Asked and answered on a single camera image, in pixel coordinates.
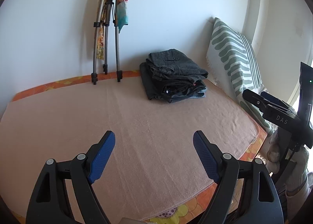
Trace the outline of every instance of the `yellow flower print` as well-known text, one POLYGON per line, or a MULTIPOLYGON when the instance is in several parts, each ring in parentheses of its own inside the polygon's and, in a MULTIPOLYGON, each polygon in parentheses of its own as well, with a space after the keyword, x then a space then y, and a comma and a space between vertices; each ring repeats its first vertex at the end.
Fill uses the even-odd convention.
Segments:
POLYGON ((158 216, 151 218, 149 221, 157 224, 179 224, 179 217, 183 217, 187 213, 188 207, 183 204, 165 213, 159 214, 158 216))

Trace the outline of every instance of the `white wall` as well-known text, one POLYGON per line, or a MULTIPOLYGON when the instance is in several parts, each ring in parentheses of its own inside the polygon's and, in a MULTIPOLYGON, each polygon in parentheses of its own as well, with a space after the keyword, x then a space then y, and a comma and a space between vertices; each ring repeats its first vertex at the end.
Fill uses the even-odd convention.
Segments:
MULTIPOLYGON (((0 117, 17 92, 91 74, 98 0, 5 0, 0 7, 0 117)), ((176 48, 201 66, 210 17, 242 31, 248 0, 129 0, 120 34, 121 68, 138 69, 150 52, 176 48)), ((116 71, 113 29, 109 71, 116 71)))
POLYGON ((311 64, 312 13, 304 0, 269 0, 265 6, 267 20, 257 54, 262 80, 270 94, 290 102, 300 62, 311 64))

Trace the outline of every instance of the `blue textured pad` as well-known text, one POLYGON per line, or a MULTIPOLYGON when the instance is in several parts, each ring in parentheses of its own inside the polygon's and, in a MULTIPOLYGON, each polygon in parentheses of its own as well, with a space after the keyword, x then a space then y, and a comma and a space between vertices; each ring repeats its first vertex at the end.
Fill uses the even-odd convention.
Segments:
POLYGON ((193 146, 197 151, 208 177, 214 180, 215 183, 219 183, 221 178, 218 174, 217 162, 197 132, 193 135, 193 146))
POLYGON ((111 132, 91 163, 90 174, 88 176, 88 181, 90 184, 93 184, 95 180, 101 177, 114 146, 115 135, 113 132, 111 132))

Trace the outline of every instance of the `green and white pillow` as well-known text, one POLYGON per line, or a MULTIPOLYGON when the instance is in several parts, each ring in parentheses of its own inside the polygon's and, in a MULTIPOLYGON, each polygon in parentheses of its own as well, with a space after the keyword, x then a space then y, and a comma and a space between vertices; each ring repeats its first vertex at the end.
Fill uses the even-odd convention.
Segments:
POLYGON ((207 62, 217 86, 239 103, 271 135, 272 124, 262 118, 258 108, 242 97, 245 89, 250 89, 257 94, 267 92, 262 84, 258 63, 247 37, 215 18, 207 62))

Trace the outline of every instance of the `cushion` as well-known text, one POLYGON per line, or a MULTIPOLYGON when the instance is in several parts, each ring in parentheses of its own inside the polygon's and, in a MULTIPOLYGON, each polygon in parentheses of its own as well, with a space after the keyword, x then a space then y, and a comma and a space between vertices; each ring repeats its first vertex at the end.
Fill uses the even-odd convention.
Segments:
POLYGON ((272 124, 262 118, 258 108, 242 97, 245 89, 257 94, 267 92, 248 38, 215 18, 207 62, 217 86, 239 103, 268 134, 272 134, 272 124))

